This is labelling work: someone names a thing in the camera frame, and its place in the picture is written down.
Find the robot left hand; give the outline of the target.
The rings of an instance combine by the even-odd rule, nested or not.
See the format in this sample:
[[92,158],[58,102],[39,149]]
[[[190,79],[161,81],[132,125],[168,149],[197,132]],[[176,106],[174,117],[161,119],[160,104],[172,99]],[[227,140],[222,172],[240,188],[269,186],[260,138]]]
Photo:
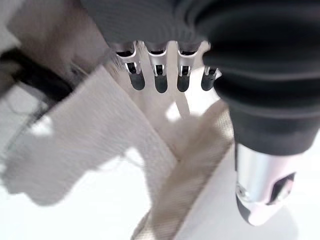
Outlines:
[[252,226],[289,196],[301,155],[320,128],[320,3],[317,0],[83,0],[123,58],[128,42],[176,41],[188,54],[207,41],[206,78],[227,103],[235,147],[236,202]]

